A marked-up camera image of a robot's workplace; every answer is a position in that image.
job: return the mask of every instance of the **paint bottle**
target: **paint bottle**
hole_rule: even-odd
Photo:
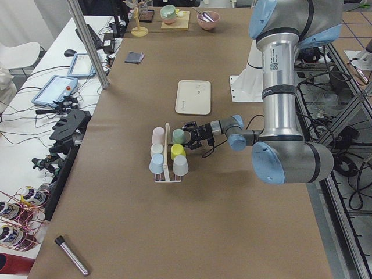
[[[30,206],[42,206],[48,200],[48,194],[45,191],[29,186],[22,188],[19,194],[21,195],[21,202]]]
[[[21,225],[31,220],[32,212],[23,208],[20,203],[0,202],[0,216]]]
[[[35,237],[23,230],[12,226],[2,226],[0,228],[0,244],[20,251],[28,251],[35,247]]]

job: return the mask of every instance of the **brown table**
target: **brown table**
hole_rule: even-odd
[[[228,80],[246,65],[251,10],[213,10],[221,15],[214,31],[201,30],[193,10],[188,31],[163,31],[157,10],[143,24],[146,37],[126,35],[29,279],[81,276],[54,244],[58,235],[90,278],[332,277],[306,186],[262,183],[250,147],[224,144],[206,159],[208,147],[187,151],[181,183],[153,182],[154,127],[234,114],[247,123],[263,111],[261,103],[232,103]],[[143,62],[124,63],[129,51],[145,53]],[[180,80],[212,83],[209,115],[175,112]],[[251,125],[262,127],[260,119]]]

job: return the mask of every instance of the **yellow cup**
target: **yellow cup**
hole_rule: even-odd
[[[174,158],[178,155],[184,155],[186,157],[185,149],[180,144],[174,144],[170,149],[170,157],[172,160],[174,160]]]

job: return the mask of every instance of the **cup rack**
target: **cup rack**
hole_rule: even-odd
[[[170,136],[170,125],[169,123],[165,124],[165,139],[164,139],[164,163],[163,163],[163,173],[155,174],[154,181],[157,183],[174,183],[182,182],[182,177],[177,176],[174,173],[170,173],[168,167],[168,154],[169,146],[171,146],[171,136]]]
[[[22,244],[25,244],[26,242],[29,247],[34,247],[37,244],[40,244],[40,242],[37,241],[36,236],[38,232],[40,231],[40,229],[42,228],[42,225],[46,224],[46,221],[44,219],[45,217],[44,204],[39,205],[39,206],[31,206],[31,205],[25,204],[24,202],[21,201],[21,198],[20,198],[21,195],[19,194],[19,191],[20,189],[12,196],[8,195],[7,193],[3,191],[0,191],[0,193],[8,197],[9,203],[16,203],[18,206],[21,207],[21,214],[14,220],[8,220],[0,216],[0,226],[8,225],[18,230],[21,230],[27,235],[27,237],[25,237],[25,239],[22,240],[22,242],[19,243],[16,247],[9,247],[4,244],[0,244],[0,247],[4,247],[4,248],[16,250],[16,251],[27,251],[29,249],[24,250],[24,249],[19,249],[17,247],[24,246]],[[25,213],[28,214],[27,218],[22,223],[19,222],[20,216],[22,216],[22,214],[25,214]]]

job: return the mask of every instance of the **keyboard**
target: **keyboard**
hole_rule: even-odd
[[[91,34],[91,37],[93,39],[95,49],[101,49],[103,47],[102,40],[99,38],[97,33],[94,32],[94,30],[92,29],[92,27],[89,24],[87,24],[87,27],[88,27],[89,33]],[[79,39],[81,40],[81,36],[79,34],[79,31],[77,29],[75,29],[75,32],[76,32],[77,36],[79,37]]]

